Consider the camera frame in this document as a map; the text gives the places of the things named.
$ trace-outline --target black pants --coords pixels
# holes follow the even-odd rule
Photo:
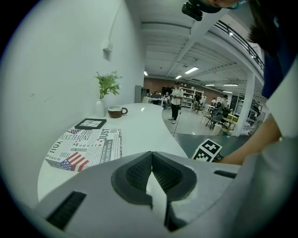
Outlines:
[[[174,105],[172,103],[172,118],[174,118],[174,120],[177,120],[178,112],[179,112],[179,105]]]

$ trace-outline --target person's arm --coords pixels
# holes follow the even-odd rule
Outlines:
[[[268,119],[243,146],[224,157],[219,163],[242,165],[246,156],[261,152],[266,146],[278,141],[280,137],[280,130],[270,114]]]

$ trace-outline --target dark hair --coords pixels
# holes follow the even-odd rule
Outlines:
[[[268,0],[264,0],[262,1],[263,4],[260,4],[257,0],[248,1],[254,18],[249,41],[259,44],[270,56],[275,56],[279,45],[279,37],[273,22],[274,16],[268,9],[270,3],[267,2]]]

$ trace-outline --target standing man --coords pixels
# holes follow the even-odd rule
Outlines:
[[[169,118],[169,120],[173,120],[172,124],[175,124],[178,117],[181,98],[183,97],[183,89],[180,88],[180,82],[178,81],[175,83],[175,89],[172,92],[172,96],[172,117]]]
[[[220,101],[221,104],[223,105],[223,106],[222,106],[222,109],[223,109],[223,110],[228,110],[228,109],[229,109],[227,100],[228,100],[228,95],[225,94],[225,95],[223,96],[223,99],[221,99],[221,101]]]
[[[215,106],[215,104],[216,104],[216,100],[215,98],[213,98],[213,100],[211,101],[211,106]]]

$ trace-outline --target coffee cup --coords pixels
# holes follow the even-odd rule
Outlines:
[[[125,107],[121,106],[110,106],[108,108],[108,114],[110,115],[111,118],[119,118],[122,115],[126,115],[129,111]]]

